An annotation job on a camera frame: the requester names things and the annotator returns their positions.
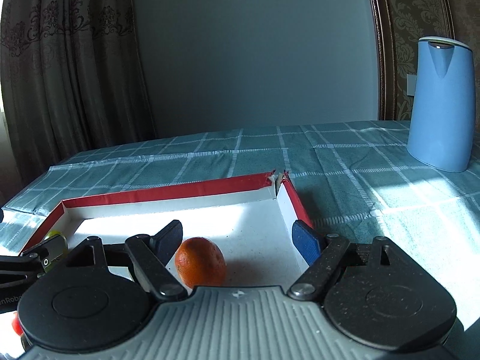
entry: gray curtain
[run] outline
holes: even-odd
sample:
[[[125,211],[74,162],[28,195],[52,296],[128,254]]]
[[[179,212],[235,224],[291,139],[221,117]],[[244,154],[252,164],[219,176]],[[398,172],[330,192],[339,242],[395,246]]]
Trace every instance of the gray curtain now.
[[[0,44],[24,183],[79,151],[155,138],[132,0],[4,0]]]

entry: blue-gray wall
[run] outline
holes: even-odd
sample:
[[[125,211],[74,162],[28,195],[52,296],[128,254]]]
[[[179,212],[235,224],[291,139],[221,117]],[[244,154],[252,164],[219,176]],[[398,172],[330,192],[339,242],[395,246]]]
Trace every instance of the blue-gray wall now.
[[[134,0],[163,136],[376,119],[370,0]]]

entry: green checkered tablecloth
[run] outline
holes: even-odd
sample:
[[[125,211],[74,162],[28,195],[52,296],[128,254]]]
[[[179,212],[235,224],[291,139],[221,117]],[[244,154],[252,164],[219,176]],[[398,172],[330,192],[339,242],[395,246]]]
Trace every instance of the green checkered tablecloth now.
[[[469,169],[447,173],[407,153],[408,133],[408,122],[364,121],[245,128],[82,152],[5,205],[0,248],[18,253],[61,199],[285,169],[317,227],[357,242],[390,237],[452,293],[470,326],[480,316],[480,137]]]

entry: metal screw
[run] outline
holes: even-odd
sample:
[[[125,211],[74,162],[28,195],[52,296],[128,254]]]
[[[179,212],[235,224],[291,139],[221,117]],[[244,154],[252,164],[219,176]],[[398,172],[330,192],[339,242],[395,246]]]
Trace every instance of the metal screw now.
[[[315,292],[315,287],[309,283],[297,283],[294,284],[290,290],[296,297],[302,297],[313,294]]]
[[[176,296],[183,292],[183,287],[180,284],[164,284],[160,287],[160,294],[163,296]]]

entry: red tomato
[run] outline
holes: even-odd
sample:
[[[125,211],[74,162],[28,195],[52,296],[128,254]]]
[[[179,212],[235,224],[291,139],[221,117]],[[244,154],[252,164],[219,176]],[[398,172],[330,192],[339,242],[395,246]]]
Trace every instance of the red tomato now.
[[[13,313],[13,320],[11,320],[11,327],[15,330],[15,333],[18,335],[23,334],[23,329],[20,326],[20,320],[18,319],[18,312]]]

